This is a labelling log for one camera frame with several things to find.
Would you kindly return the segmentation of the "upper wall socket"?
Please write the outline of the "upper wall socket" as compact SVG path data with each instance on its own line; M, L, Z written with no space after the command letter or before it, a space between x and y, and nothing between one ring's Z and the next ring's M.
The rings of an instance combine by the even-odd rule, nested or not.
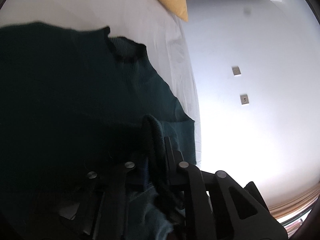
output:
M241 70L240 70L239 66L232 67L232 71L233 71L234 76L241 75Z

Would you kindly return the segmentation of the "dark green knit sweater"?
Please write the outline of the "dark green knit sweater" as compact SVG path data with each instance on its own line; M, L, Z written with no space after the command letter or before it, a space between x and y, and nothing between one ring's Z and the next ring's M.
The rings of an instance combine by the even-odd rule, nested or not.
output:
M1 239L58 239L59 207L81 177L143 160L149 181L130 195L129 239L172 232L164 139L194 164L195 122L146 46L109 34L1 28Z

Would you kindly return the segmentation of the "lower wall socket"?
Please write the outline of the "lower wall socket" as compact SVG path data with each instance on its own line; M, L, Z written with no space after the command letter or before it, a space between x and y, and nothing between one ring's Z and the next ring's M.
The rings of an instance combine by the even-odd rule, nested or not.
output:
M240 95L240 101L242 105L248 104L249 103L248 95L247 94Z

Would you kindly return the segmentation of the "wall socket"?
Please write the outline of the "wall socket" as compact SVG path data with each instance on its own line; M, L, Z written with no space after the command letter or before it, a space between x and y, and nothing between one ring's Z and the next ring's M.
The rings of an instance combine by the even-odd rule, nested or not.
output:
M249 103L248 95L247 94L240 95L240 101L242 105L248 104Z
M239 66L232 67L232 71L233 71L234 76L241 75L241 70L240 70Z

